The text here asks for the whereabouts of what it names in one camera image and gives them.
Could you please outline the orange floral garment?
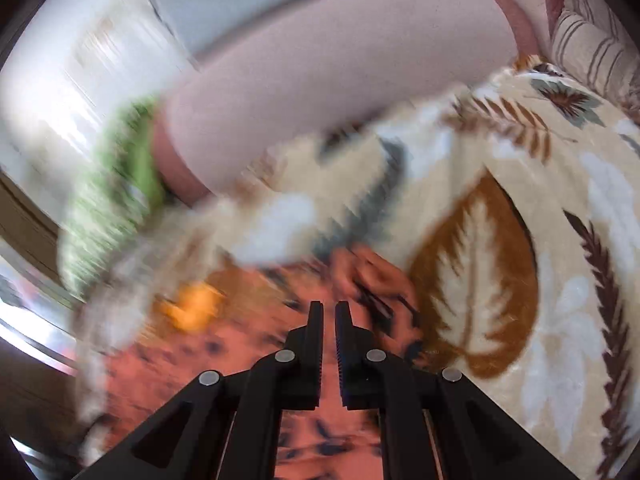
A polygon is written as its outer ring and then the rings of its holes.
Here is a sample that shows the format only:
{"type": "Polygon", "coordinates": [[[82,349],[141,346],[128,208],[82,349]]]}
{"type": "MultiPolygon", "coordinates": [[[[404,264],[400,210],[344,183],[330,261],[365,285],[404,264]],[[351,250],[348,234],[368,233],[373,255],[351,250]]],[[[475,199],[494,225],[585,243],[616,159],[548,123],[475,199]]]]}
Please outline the orange floral garment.
{"type": "Polygon", "coordinates": [[[229,266],[153,308],[163,336],[107,365],[114,479],[378,479],[409,385],[407,275],[370,248],[229,266]]]}

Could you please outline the striped cushion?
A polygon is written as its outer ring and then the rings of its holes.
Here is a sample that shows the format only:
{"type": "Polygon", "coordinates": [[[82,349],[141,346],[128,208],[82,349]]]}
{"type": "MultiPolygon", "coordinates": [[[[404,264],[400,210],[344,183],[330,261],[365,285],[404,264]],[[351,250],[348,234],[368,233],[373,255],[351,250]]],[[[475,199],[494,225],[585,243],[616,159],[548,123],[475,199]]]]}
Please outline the striped cushion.
{"type": "Polygon", "coordinates": [[[605,0],[562,0],[552,28],[551,57],[639,121],[639,49],[605,0]]]}

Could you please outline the green checkered folded quilt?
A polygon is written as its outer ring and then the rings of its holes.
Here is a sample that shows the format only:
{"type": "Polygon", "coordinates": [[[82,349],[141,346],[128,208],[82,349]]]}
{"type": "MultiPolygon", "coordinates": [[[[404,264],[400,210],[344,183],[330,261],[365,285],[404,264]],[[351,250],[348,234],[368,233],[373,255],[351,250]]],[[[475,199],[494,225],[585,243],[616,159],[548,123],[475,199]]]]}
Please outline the green checkered folded quilt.
{"type": "Polygon", "coordinates": [[[84,299],[119,252],[162,208],[166,193],[152,155],[157,99],[121,108],[105,125],[73,184],[58,237],[58,275],[84,299]]]}

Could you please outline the stained glass door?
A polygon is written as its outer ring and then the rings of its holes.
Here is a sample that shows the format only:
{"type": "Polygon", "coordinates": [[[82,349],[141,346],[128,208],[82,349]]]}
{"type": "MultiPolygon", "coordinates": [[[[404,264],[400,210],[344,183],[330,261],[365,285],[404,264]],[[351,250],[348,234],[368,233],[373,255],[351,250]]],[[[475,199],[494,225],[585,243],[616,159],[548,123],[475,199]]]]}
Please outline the stained glass door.
{"type": "Polygon", "coordinates": [[[55,263],[58,226],[1,175],[1,425],[38,479],[66,479],[75,429],[72,298],[55,263]]]}

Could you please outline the leaf pattern blanket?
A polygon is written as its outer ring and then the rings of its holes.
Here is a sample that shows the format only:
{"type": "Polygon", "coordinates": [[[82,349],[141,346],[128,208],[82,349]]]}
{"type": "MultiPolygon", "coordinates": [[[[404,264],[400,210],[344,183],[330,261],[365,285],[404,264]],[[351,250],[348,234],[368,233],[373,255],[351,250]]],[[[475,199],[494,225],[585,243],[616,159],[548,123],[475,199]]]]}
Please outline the leaf pattern blanket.
{"type": "Polygon", "coordinates": [[[577,477],[616,477],[639,441],[638,99],[531,58],[166,208],[82,312],[82,458],[340,300],[360,325],[390,307],[383,349],[461,370],[577,477]]]}

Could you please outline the pink bolster pillow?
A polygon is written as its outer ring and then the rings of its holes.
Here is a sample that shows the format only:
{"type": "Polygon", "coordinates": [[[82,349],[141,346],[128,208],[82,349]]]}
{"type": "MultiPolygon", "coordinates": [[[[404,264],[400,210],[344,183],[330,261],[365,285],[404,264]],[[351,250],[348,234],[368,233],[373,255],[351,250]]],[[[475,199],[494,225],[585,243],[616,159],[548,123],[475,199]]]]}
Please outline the pink bolster pillow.
{"type": "Polygon", "coordinates": [[[273,145],[475,84],[537,51],[514,0],[294,0],[218,40],[164,95],[154,162],[194,203],[273,145]]]}

